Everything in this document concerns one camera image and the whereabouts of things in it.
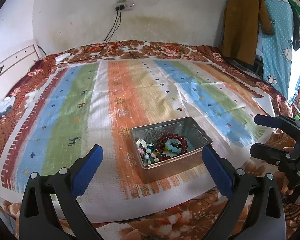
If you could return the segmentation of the person's right hand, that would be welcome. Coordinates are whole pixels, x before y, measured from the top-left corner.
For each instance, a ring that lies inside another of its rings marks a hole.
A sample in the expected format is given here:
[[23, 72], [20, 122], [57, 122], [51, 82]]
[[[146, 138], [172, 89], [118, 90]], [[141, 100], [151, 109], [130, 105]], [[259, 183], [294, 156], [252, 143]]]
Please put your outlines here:
[[278, 171], [275, 172], [275, 175], [274, 175], [281, 194], [287, 193], [288, 195], [291, 196], [292, 193], [294, 192], [294, 190], [296, 190], [296, 187], [294, 189], [288, 188], [290, 178], [287, 177], [286, 174], [288, 174], [290, 176], [292, 174], [292, 172], [294, 172], [296, 175], [295, 165], [293, 164], [293, 161], [291, 159], [285, 157], [283, 165], [281, 165], [281, 164], [279, 165]]

